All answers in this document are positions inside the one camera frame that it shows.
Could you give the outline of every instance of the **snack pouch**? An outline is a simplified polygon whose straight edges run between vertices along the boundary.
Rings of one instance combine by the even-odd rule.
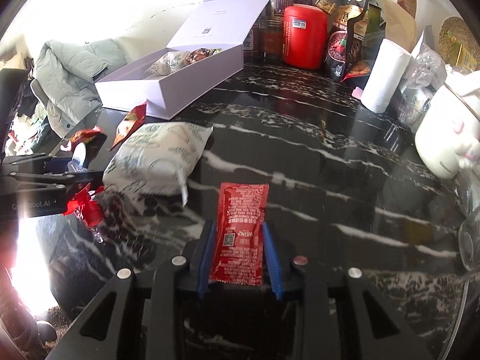
[[[222,51],[222,49],[205,49],[205,48],[197,49],[195,51],[192,51],[186,57],[186,61],[188,62],[188,64],[193,64],[193,63],[201,61],[202,59],[205,59],[209,56],[213,56],[213,55],[219,53],[220,51]]]
[[[186,60],[189,54],[190,51],[169,51],[155,61],[155,63],[147,69],[146,73],[150,72],[159,74],[160,76],[168,76],[169,74],[175,73],[189,65]]]
[[[260,286],[268,185],[222,183],[210,279]]]
[[[88,144],[102,132],[103,130],[98,126],[77,131],[65,144],[60,146],[60,149],[64,152],[73,152],[79,143],[83,142]]]
[[[213,127],[186,122],[141,126],[120,147],[103,174],[103,184],[125,195],[182,195]]]
[[[368,0],[343,0],[328,35],[325,51],[327,76],[340,82],[358,60],[368,22],[362,21]]]
[[[117,134],[110,149],[112,151],[119,143],[122,143],[130,137],[136,130],[145,123],[145,115],[147,113],[147,102],[136,106],[128,112],[126,117],[117,126]]]

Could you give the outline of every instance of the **box lid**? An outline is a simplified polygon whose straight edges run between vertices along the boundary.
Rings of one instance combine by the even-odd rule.
[[[269,0],[203,0],[167,45],[242,44]]]

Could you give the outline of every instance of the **paper towel roll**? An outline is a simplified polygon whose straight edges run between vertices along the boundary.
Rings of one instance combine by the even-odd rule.
[[[365,107],[378,114],[385,112],[410,58],[407,50],[391,40],[383,39],[361,96]]]

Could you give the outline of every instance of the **jar label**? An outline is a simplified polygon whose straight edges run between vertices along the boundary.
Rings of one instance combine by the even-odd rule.
[[[273,0],[273,11],[277,14],[283,14],[285,8],[293,5],[293,0]]]
[[[254,49],[254,29],[250,29],[247,37],[243,41],[243,50],[244,51],[251,51]]]
[[[307,22],[305,20],[293,19],[292,27],[301,28],[302,30],[305,30],[307,28]]]

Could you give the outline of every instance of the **ketchup packet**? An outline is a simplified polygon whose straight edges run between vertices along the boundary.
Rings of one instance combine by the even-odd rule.
[[[267,195],[268,185],[222,183],[210,279],[262,284],[262,223]]]
[[[97,135],[101,134],[103,130],[99,126],[95,126],[91,129],[86,128],[85,130],[77,131],[72,135],[70,139],[66,142],[65,145],[61,145],[60,149],[64,152],[72,152],[75,150],[77,145],[81,142],[88,144],[92,142]]]
[[[147,102],[136,106],[128,112],[126,117],[117,126],[117,134],[110,150],[113,150],[119,143],[122,143],[130,137],[136,130],[145,123],[145,115],[147,113]]]

